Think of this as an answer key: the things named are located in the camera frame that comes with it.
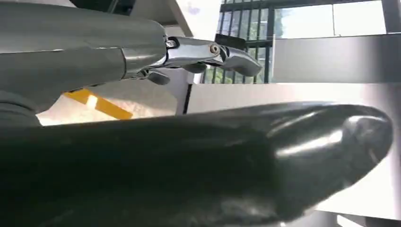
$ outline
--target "glass panel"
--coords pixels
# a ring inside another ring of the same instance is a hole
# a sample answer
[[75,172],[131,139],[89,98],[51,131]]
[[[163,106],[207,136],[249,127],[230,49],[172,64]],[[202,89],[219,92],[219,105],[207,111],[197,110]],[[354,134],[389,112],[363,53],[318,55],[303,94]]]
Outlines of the glass panel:
[[246,39],[246,36],[248,34],[248,21],[249,10],[244,10],[242,12],[241,31],[239,32],[239,37],[242,39]]
[[263,84],[264,83],[264,66],[266,62],[266,48],[259,48],[258,50],[258,62],[263,66],[261,72],[256,76],[256,83]]
[[231,34],[230,34],[230,36],[234,36],[234,37],[238,36],[238,25],[239,25],[240,14],[241,14],[240,11],[234,11],[233,23],[231,25]]
[[225,84],[232,84],[233,83],[233,77],[234,77],[234,71],[226,70],[224,83]]
[[271,78],[273,78],[273,47],[270,47],[269,51],[269,79]]
[[275,16],[276,38],[334,36],[332,5],[277,9]]
[[[249,48],[248,54],[255,58],[256,57],[256,48]],[[253,84],[253,77],[245,77],[245,84]]]
[[217,30],[216,33],[220,33],[220,26],[221,26],[221,19],[223,17],[223,13],[220,13],[220,16],[218,18],[218,26],[217,26]]
[[240,73],[236,73],[235,74],[235,83],[236,84],[242,84],[242,79],[243,79],[243,75]]
[[212,79],[213,79],[213,70],[214,67],[208,66],[208,68],[205,71],[204,77],[205,77],[205,84],[211,84]]
[[253,9],[251,11],[251,29],[249,31],[249,40],[256,40],[258,35],[258,20],[259,20],[259,10]]
[[386,34],[382,1],[334,5],[335,35]]
[[268,9],[261,10],[261,31],[259,32],[259,39],[267,39],[267,15],[269,13]]
[[216,68],[216,77],[214,79],[215,84],[223,83],[223,70],[221,68]]
[[230,30],[230,22],[231,22],[231,12],[225,12],[223,19],[223,29],[221,30],[221,34],[228,35],[228,32]]

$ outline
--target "white wall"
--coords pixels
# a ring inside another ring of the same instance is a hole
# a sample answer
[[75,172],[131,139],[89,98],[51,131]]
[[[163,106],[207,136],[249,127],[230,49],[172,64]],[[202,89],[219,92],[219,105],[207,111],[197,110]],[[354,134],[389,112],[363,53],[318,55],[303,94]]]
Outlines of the white wall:
[[319,210],[401,220],[401,84],[256,84],[192,86],[188,113],[294,101],[376,107],[394,122],[392,150],[371,173],[317,207]]

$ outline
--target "yellow tape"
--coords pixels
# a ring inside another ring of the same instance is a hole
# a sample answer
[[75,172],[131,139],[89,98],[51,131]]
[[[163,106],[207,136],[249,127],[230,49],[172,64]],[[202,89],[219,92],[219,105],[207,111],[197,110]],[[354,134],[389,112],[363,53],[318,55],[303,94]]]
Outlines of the yellow tape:
[[132,113],[114,105],[88,89],[67,92],[64,95],[119,120],[126,120],[132,117]]

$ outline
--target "metal bolt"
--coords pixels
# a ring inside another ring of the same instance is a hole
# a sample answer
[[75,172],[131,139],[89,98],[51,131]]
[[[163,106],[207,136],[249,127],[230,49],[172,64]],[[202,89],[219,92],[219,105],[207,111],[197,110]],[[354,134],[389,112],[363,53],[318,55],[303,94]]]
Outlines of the metal bolt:
[[166,47],[167,48],[174,48],[177,46],[177,43],[174,40],[168,40],[166,41]]
[[219,48],[219,46],[217,46],[217,45],[215,45],[215,44],[212,44],[211,46],[210,46],[210,52],[212,53],[212,54],[219,54],[220,53],[220,48]]

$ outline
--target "window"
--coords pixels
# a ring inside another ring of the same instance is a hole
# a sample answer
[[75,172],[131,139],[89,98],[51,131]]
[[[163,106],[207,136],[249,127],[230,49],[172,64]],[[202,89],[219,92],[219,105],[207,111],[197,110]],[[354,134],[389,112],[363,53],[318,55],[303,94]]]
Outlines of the window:
[[217,33],[246,40],[246,51],[262,66],[255,77],[209,67],[204,83],[268,83],[275,38],[319,38],[385,34],[381,0],[222,0]]
[[382,1],[277,9],[276,38],[385,34]]
[[382,1],[334,4],[334,35],[386,34]]
[[276,38],[316,38],[334,36],[331,5],[277,9]]

